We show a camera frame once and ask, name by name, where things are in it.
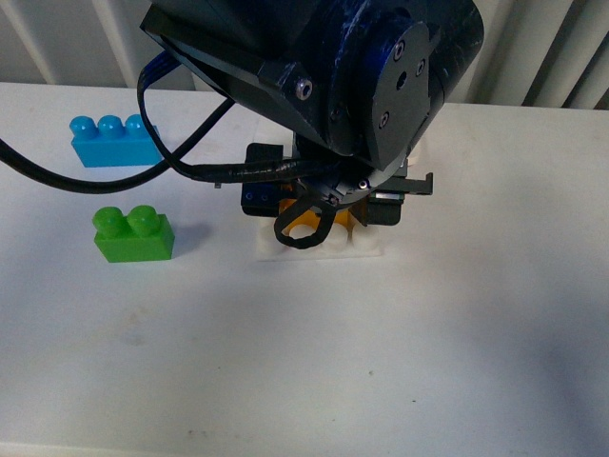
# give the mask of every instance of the white table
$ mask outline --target white table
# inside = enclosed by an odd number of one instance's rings
[[[74,177],[69,120],[128,89],[0,85],[0,136]],[[162,91],[175,147],[219,103]],[[243,161],[232,110],[192,162]],[[0,455],[609,455],[609,113],[446,106],[384,256],[256,262],[240,187],[107,196],[0,166]],[[168,262],[108,264],[93,213],[151,204]]]

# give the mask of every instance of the green lego brick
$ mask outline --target green lego brick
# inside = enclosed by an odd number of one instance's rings
[[[111,262],[169,260],[175,236],[167,217],[142,205],[124,216],[115,207],[105,207],[93,216],[97,229],[95,245]]]

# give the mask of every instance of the white lego brick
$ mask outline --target white lego brick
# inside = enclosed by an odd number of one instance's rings
[[[261,218],[256,237],[256,259],[267,262],[285,260],[320,260],[379,257],[383,255],[379,228],[362,224],[351,218],[352,230],[341,224],[334,224],[323,243],[315,248],[295,249],[282,245],[275,238],[274,220]],[[314,229],[307,225],[294,227],[290,232],[293,238],[303,238],[312,234]]]

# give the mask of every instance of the black cable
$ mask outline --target black cable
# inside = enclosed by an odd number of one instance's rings
[[[175,150],[172,157],[181,159],[187,155],[233,105],[234,102],[232,100],[225,100],[224,103],[214,110],[205,122]],[[47,186],[51,186],[52,188],[88,194],[114,193],[133,189],[160,176],[170,168],[168,162],[164,160],[154,167],[134,176],[130,176],[129,178],[106,182],[83,181],[62,176],[40,167],[21,155],[15,149],[11,148],[2,139],[0,139],[0,162],[4,162],[24,176]]]
[[[246,164],[190,165],[173,157],[148,119],[144,92],[146,89],[175,70],[180,64],[167,51],[155,57],[140,73],[137,84],[137,102],[144,126],[150,138],[169,165],[183,176],[208,183],[261,183],[289,181],[306,176],[326,174],[336,168],[338,162],[288,159],[282,161],[254,162]]]

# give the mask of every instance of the screw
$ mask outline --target screw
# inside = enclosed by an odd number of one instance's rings
[[[422,61],[419,62],[419,66],[417,67],[417,77],[422,75],[423,70],[425,70],[425,59],[422,59]]]
[[[313,93],[313,83],[310,79],[299,79],[296,83],[296,97],[299,100],[306,100]]]
[[[399,61],[403,56],[403,50],[406,48],[406,44],[403,40],[400,40],[393,51],[393,60]]]
[[[379,129],[384,129],[388,122],[389,122],[389,111],[387,111],[381,118],[381,123],[379,124]]]

